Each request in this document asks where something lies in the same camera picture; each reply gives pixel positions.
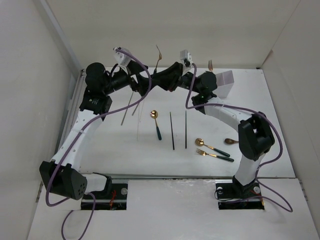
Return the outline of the thin silver chopstick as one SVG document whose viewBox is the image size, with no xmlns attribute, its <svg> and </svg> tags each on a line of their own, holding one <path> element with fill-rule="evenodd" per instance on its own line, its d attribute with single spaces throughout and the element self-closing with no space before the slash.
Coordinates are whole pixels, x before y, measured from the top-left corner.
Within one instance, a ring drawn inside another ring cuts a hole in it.
<svg viewBox="0 0 320 240">
<path fill-rule="evenodd" d="M 136 135 L 136 140 L 139 141 L 139 135 L 140 135 L 140 123 L 141 123 L 141 115 L 143 113 L 143 108 L 144 108 L 144 101 L 142 101 L 139 104 L 138 107 L 138 118 L 137 118 L 137 135 Z"/>
</svg>

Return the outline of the rose gold fork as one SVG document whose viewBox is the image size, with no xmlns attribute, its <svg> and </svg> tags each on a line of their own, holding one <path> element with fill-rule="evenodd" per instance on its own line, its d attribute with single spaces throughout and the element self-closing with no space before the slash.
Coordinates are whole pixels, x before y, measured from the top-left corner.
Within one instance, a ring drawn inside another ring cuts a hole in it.
<svg viewBox="0 0 320 240">
<path fill-rule="evenodd" d="M 213 61 L 210 59 L 209 61 L 208 61 L 208 70 L 210 71 L 210 72 L 213 72 Z"/>
</svg>

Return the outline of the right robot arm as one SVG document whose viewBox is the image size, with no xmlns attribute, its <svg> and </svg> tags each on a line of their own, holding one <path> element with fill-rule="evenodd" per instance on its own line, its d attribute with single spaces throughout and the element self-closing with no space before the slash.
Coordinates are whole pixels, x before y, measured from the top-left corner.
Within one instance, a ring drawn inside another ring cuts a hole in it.
<svg viewBox="0 0 320 240">
<path fill-rule="evenodd" d="M 245 107 L 223 104 L 214 93 L 218 88 L 217 77 L 212 71 L 200 75 L 191 73 L 181 63 L 152 75 L 153 86 L 173 92 L 184 88 L 195 96 L 187 95 L 187 109 L 195 109 L 204 115 L 214 117 L 238 133 L 238 146 L 242 154 L 238 170 L 232 182 L 222 187 L 222 192 L 229 198 L 244 198 L 257 182 L 257 175 L 263 165 L 262 159 L 275 144 L 279 135 L 266 115 Z"/>
</svg>

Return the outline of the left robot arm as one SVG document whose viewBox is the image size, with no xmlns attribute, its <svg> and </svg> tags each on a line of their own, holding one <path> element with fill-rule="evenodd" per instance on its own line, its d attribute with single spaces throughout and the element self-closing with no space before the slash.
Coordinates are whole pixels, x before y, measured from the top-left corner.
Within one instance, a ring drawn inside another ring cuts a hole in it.
<svg viewBox="0 0 320 240">
<path fill-rule="evenodd" d="M 118 71 L 108 71 L 99 62 L 86 68 L 86 88 L 75 123 L 51 161 L 43 161 L 39 167 L 47 195 L 59 195 L 65 200 L 79 200 L 94 192 L 103 199 L 111 195 L 112 178 L 101 173 L 81 174 L 81 161 L 94 132 L 112 114 L 110 94 L 127 86 L 135 92 L 143 88 L 143 94 L 147 94 L 149 83 L 134 83 L 132 77 L 141 72 L 147 73 L 148 67 L 133 60 L 120 65 Z"/>
</svg>

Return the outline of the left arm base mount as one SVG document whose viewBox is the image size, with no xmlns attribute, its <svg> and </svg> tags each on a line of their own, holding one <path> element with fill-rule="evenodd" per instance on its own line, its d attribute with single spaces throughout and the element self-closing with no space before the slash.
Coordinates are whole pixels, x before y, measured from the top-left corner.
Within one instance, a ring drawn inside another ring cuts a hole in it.
<svg viewBox="0 0 320 240">
<path fill-rule="evenodd" d="M 127 209 L 129 191 L 128 181 L 116 179 L 112 185 L 103 191 L 93 191 L 96 211 L 124 211 Z"/>
</svg>

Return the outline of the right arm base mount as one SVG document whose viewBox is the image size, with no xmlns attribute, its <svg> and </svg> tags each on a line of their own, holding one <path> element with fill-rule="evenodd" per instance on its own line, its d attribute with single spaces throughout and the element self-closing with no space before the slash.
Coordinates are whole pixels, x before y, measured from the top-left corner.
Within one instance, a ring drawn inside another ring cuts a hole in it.
<svg viewBox="0 0 320 240">
<path fill-rule="evenodd" d="M 232 182 L 217 182 L 215 184 L 215 198 L 218 200 L 219 210 L 264 210 L 260 185 L 254 182 L 244 191 L 237 190 Z"/>
</svg>

